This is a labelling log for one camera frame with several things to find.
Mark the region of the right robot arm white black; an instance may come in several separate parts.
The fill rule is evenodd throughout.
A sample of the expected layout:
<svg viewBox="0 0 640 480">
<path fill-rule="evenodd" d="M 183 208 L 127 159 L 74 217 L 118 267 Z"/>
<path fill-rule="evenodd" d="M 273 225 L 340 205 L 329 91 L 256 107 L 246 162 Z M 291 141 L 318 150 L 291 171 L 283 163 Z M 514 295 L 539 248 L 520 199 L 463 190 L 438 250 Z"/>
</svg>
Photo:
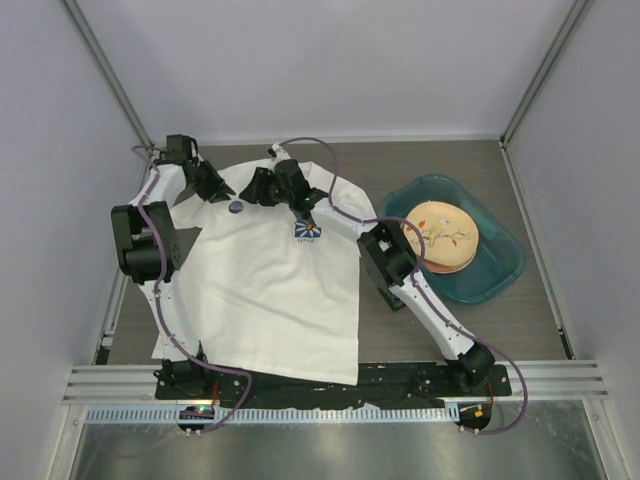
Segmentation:
<svg viewBox="0 0 640 480">
<path fill-rule="evenodd" d="M 422 258 L 403 233 L 405 227 L 418 233 L 417 226 L 400 217 L 365 218 L 341 206 L 330 191 L 311 186 L 295 160 L 258 167 L 240 198 L 263 207 L 284 204 L 297 220 L 356 244 L 376 286 L 400 299 L 436 341 L 455 389 L 472 395 L 486 385 L 495 357 L 455 318 L 425 279 Z"/>
</svg>

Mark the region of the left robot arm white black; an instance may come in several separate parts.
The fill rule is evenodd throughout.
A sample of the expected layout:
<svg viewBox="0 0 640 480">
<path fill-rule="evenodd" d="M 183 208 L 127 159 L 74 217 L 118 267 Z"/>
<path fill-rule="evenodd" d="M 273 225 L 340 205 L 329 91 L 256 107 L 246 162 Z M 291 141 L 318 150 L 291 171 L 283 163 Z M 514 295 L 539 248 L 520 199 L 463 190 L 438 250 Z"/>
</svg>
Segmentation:
<svg viewBox="0 0 640 480">
<path fill-rule="evenodd" d="M 160 157 L 140 192 L 111 210 L 119 268 L 144 294 L 159 332 L 161 367 L 154 372 L 161 399 L 207 396 L 214 374 L 201 341 L 187 318 L 180 292 L 181 252 L 171 208 L 187 188 L 214 203 L 229 200 L 233 189 L 201 156 L 186 160 Z"/>
</svg>

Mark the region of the white t-shirt flower print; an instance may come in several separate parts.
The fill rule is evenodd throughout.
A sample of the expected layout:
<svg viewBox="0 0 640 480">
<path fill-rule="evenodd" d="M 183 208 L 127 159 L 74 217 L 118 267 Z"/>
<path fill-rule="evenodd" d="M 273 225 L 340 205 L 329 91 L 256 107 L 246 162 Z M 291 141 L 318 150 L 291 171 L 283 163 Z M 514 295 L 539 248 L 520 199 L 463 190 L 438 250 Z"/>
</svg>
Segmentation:
<svg viewBox="0 0 640 480">
<path fill-rule="evenodd" d="M 229 211 L 240 201 L 244 209 Z M 357 245 L 286 205 L 196 195 L 171 208 L 198 236 L 180 269 L 187 318 L 209 362 L 353 385 L 358 378 Z"/>
</svg>

